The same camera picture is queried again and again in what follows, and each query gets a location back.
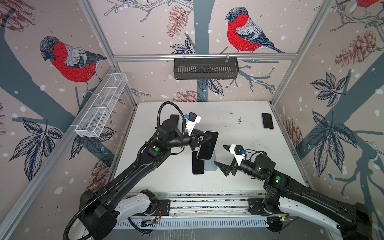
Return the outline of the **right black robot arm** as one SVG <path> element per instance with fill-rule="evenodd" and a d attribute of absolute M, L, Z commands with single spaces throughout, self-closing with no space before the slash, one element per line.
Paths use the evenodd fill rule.
<path fill-rule="evenodd" d="M 245 150 L 241 145 L 224 145 L 234 155 L 230 165 L 215 162 L 224 173 L 246 174 L 264 183 L 266 196 L 249 199 L 249 213 L 269 219 L 269 230 L 278 233 L 283 223 L 278 216 L 296 216 L 332 231 L 344 240 L 372 239 L 372 222 L 368 208 L 327 197 L 275 169 L 275 162 L 264 151 Z"/>

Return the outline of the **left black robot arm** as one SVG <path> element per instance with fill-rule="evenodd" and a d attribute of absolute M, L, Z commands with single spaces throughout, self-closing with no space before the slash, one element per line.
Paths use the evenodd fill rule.
<path fill-rule="evenodd" d="M 191 150 L 212 139 L 212 135 L 194 128 L 188 128 L 189 120 L 183 119 L 182 129 L 173 119 L 158 124 L 155 133 L 139 149 L 134 162 L 115 179 L 95 192 L 86 190 L 80 198 L 79 211 L 70 220 L 63 234 L 69 239 L 69 232 L 76 220 L 80 220 L 89 232 L 83 238 L 102 240 L 123 217 L 139 213 L 152 213 L 157 206 L 157 197 L 149 190 L 124 200 L 124 196 L 146 175 L 159 167 L 172 155 L 172 148 L 189 146 Z"/>

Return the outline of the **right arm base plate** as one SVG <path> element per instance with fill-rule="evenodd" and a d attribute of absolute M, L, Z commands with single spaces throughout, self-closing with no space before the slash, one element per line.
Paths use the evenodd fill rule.
<path fill-rule="evenodd" d="M 266 205 L 263 203 L 264 199 L 248 199 L 248 212 L 252 215 L 258 216 L 270 216 L 275 214 L 274 209 L 268 210 Z"/>

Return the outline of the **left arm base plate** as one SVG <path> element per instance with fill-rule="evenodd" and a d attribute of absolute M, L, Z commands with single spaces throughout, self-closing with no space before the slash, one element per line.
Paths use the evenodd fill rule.
<path fill-rule="evenodd" d="M 150 204 L 149 208 L 144 213 L 141 213 L 141 215 L 155 217 L 168 216 L 170 214 L 170 208 L 170 200 L 157 200 L 156 204 Z"/>

